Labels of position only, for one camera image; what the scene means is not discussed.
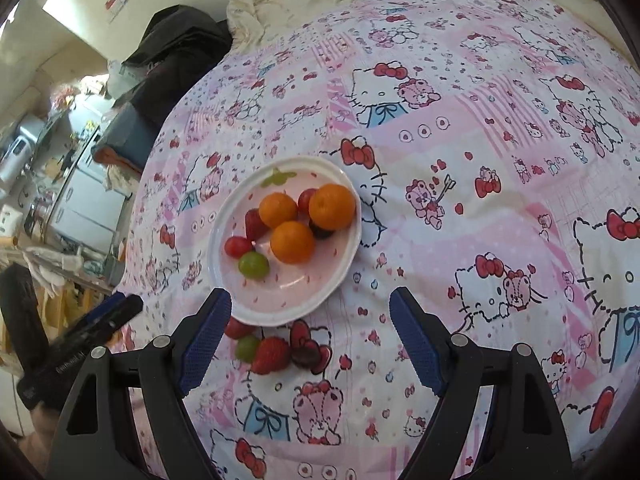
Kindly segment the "person's left hand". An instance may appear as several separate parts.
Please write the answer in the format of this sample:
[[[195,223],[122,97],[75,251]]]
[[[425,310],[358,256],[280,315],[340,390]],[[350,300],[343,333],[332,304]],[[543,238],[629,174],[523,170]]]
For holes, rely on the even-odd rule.
[[[60,412],[53,408],[48,408],[46,404],[39,403],[30,412],[30,417],[32,418],[34,430],[26,437],[21,438],[17,445],[29,463],[40,474],[44,474],[49,463],[52,441],[58,426]]]

